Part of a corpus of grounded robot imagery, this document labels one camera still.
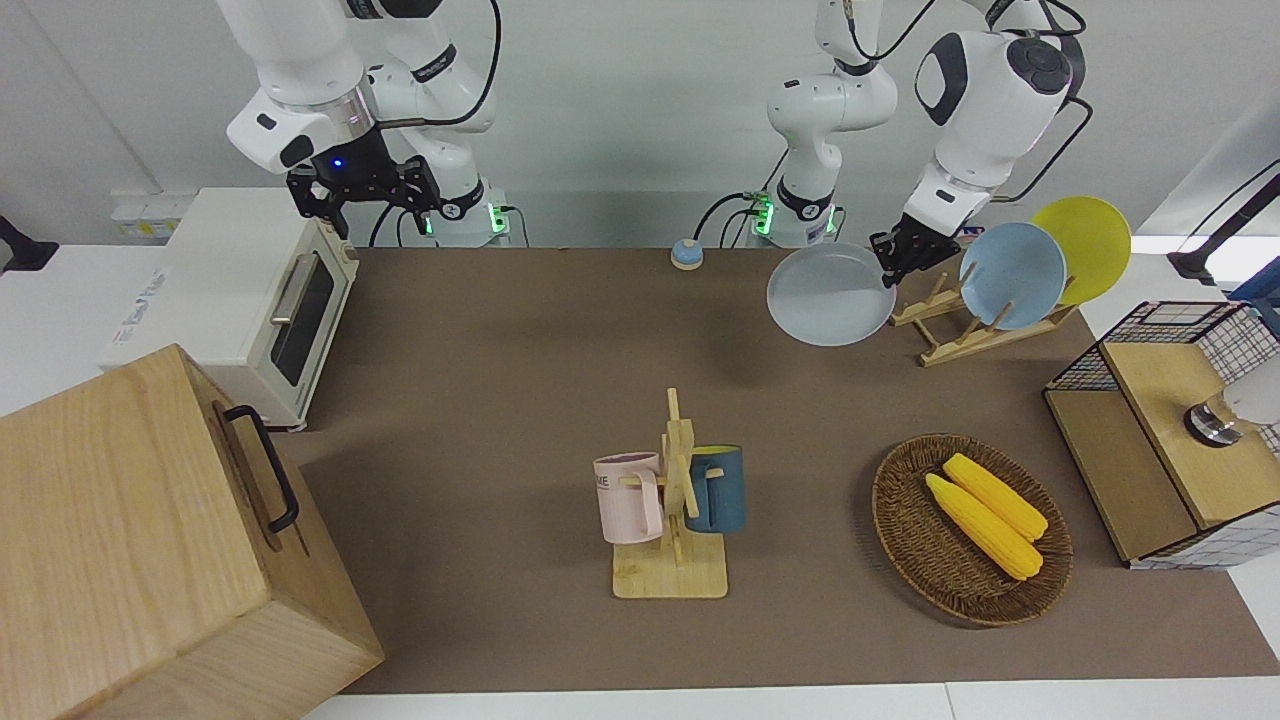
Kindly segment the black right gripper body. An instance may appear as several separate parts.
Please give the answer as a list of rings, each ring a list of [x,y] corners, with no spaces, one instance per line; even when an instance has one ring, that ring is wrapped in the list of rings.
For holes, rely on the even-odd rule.
[[[342,199],[385,199],[399,174],[379,128],[312,156],[320,184]]]

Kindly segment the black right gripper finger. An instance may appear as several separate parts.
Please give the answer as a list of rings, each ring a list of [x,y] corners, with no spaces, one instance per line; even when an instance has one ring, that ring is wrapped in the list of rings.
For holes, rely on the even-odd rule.
[[[442,208],[442,192],[425,158],[408,158],[396,165],[390,204],[410,211],[416,222],[425,222]]]
[[[302,218],[320,222],[340,240],[349,238],[349,224],[343,215],[346,199],[340,191],[321,183],[316,170],[288,170],[287,188]]]

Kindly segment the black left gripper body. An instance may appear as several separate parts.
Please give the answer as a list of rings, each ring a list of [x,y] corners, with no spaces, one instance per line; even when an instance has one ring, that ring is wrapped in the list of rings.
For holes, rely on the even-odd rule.
[[[904,213],[895,228],[895,270],[923,272],[955,256],[961,251],[955,233],[936,231]]]

